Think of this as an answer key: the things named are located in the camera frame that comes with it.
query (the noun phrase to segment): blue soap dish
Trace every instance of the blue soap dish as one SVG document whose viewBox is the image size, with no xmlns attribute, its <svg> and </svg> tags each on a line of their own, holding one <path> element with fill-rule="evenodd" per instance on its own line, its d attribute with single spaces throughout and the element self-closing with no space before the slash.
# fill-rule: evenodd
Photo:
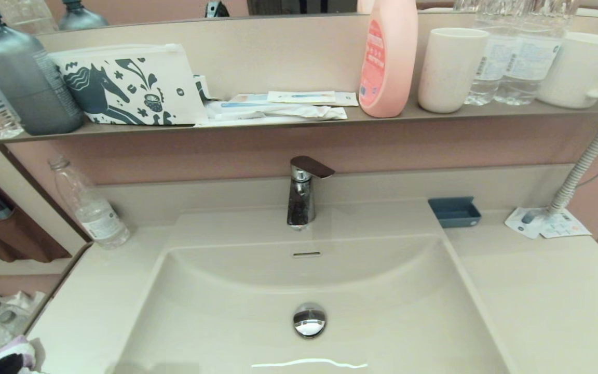
<svg viewBox="0 0 598 374">
<path fill-rule="evenodd" d="M 430 209 L 443 228 L 472 227 L 481 220 L 481 213 L 472 203 L 474 198 L 429 199 Z"/>
</svg>

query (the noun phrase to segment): sink overflow hole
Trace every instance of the sink overflow hole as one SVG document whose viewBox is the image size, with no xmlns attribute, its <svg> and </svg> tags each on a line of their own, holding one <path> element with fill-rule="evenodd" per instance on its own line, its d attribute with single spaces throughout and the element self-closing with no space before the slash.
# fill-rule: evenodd
<svg viewBox="0 0 598 374">
<path fill-rule="evenodd" d="M 304 253 L 295 253 L 292 255 L 294 258 L 307 258 L 307 257 L 320 257 L 322 256 L 322 252 L 304 252 Z"/>
</svg>

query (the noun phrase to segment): faucet handle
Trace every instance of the faucet handle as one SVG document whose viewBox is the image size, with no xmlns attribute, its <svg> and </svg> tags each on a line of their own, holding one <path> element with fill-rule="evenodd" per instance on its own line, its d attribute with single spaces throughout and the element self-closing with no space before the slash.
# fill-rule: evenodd
<svg viewBox="0 0 598 374">
<path fill-rule="evenodd" d="M 297 156 L 291 159 L 290 166 L 292 166 L 292 180 L 296 182 L 308 182 L 313 176 L 325 179 L 336 173 L 329 166 L 308 156 Z"/>
</svg>

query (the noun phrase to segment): bathroom sink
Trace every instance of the bathroom sink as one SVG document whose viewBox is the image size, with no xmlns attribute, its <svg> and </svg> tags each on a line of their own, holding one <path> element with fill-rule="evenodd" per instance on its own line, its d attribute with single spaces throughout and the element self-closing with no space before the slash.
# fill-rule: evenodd
<svg viewBox="0 0 598 374">
<path fill-rule="evenodd" d="M 320 209 L 302 233 L 282 209 L 181 218 L 115 372 L 511 372 L 425 201 Z"/>
</svg>

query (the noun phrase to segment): pink wall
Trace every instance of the pink wall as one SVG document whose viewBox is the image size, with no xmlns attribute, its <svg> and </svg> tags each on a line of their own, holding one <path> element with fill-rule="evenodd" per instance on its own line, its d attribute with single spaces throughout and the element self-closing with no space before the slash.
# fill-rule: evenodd
<svg viewBox="0 0 598 374">
<path fill-rule="evenodd" d="M 585 118 L 242 128 L 171 135 L 116 135 L 10 144 L 56 196 L 45 160 L 55 150 L 97 184 L 280 177 L 307 154 L 337 172 L 372 172 L 572 163 L 596 132 Z M 598 182 L 579 190 L 570 210 L 598 237 Z"/>
<path fill-rule="evenodd" d="M 209 0 L 83 0 L 87 9 L 103 15 L 110 24 L 182 21 L 204 18 Z M 46 0 L 57 21 L 66 12 L 61 0 Z M 249 15 L 246 0 L 223 0 L 232 17 Z"/>
<path fill-rule="evenodd" d="M 33 295 L 36 291 L 49 293 L 61 280 L 61 275 L 0 276 L 0 296 L 15 295 L 18 291 Z"/>
</svg>

